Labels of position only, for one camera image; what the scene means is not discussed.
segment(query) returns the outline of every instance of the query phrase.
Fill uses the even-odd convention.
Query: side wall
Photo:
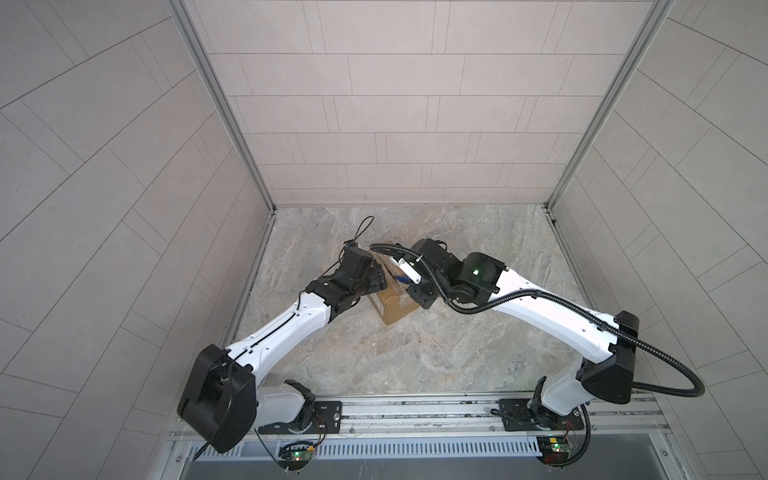
[[[278,204],[541,203],[651,2],[187,0]]]
[[[266,206],[162,0],[3,2],[0,65],[0,478],[140,478]]]
[[[761,0],[678,0],[553,211],[598,307],[707,384],[665,409],[700,480],[768,475],[766,24]]]

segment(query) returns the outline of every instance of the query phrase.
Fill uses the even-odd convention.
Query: brown box
[[[392,325],[404,316],[419,308],[418,303],[411,299],[406,292],[406,285],[400,283],[395,276],[406,276],[392,260],[380,253],[372,252],[376,261],[384,269],[386,288],[380,292],[368,295],[368,300],[379,313],[386,325]]]

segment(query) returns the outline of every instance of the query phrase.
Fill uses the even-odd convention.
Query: stone floor
[[[375,215],[360,246],[423,237],[459,259],[479,251],[534,283],[584,304],[538,205],[284,208],[266,247],[237,338],[284,311],[330,266],[359,222]],[[577,353],[527,323],[493,311],[453,312],[436,300],[385,325],[368,300],[305,339],[265,385],[295,379],[316,394],[530,390]]]

